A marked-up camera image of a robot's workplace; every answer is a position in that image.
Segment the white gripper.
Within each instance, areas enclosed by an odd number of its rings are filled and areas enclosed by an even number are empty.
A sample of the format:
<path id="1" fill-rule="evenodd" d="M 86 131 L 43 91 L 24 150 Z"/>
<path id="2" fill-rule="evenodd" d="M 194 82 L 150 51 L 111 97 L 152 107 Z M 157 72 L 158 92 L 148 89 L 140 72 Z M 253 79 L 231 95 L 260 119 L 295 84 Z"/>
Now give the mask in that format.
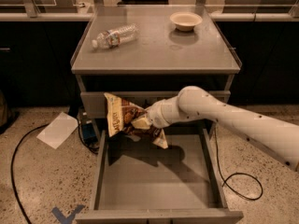
<path id="1" fill-rule="evenodd" d="M 162 115 L 160 103 L 155 103 L 147 108 L 147 114 L 143 114 L 131 121 L 132 125 L 139 130 L 148 130 L 151 125 L 156 128 L 165 126 L 165 119 Z"/>

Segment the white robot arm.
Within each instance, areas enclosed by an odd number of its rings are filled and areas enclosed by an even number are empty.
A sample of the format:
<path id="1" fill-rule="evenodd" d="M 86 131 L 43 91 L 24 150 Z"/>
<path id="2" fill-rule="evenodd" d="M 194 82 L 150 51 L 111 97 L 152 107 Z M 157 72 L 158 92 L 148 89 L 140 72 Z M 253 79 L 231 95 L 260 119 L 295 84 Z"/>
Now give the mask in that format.
<path id="1" fill-rule="evenodd" d="M 298 170 L 298 125 L 227 105 L 199 87 L 185 87 L 177 96 L 154 103 L 132 124 L 147 130 L 151 126 L 165 128 L 200 119 L 220 124 L 290 169 Z"/>

